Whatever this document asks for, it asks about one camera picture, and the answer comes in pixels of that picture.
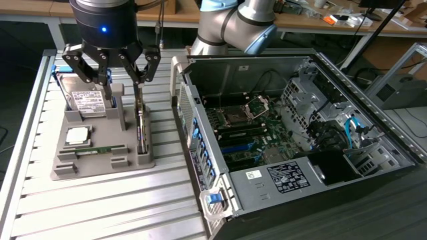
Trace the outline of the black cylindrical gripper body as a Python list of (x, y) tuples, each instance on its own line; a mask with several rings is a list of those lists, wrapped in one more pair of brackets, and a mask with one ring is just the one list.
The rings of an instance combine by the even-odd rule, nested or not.
[(71, 0), (82, 51), (94, 61), (122, 67), (119, 53), (131, 61), (143, 53), (138, 37), (136, 4), (132, 0)]

